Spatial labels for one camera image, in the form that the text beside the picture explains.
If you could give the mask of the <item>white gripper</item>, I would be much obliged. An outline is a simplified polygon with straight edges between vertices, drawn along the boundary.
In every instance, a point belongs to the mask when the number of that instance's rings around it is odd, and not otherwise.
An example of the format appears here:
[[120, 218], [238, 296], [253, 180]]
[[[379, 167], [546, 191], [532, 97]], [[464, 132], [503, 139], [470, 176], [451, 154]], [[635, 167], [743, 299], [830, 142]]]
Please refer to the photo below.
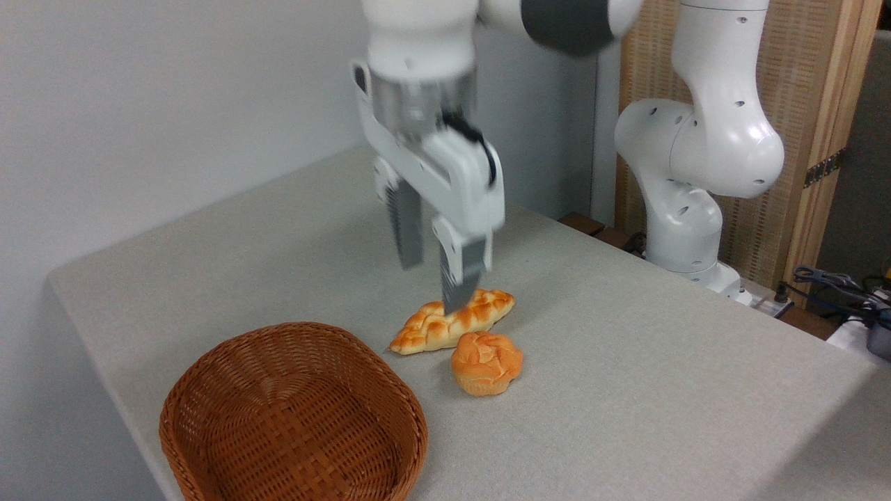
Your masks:
[[386, 79], [352, 61], [367, 142], [378, 154], [375, 187], [385, 204], [402, 269], [423, 263], [421, 204], [439, 213], [443, 311], [468, 305], [492, 267], [492, 232], [504, 221], [497, 154], [468, 114], [476, 106], [477, 68], [449, 77]]

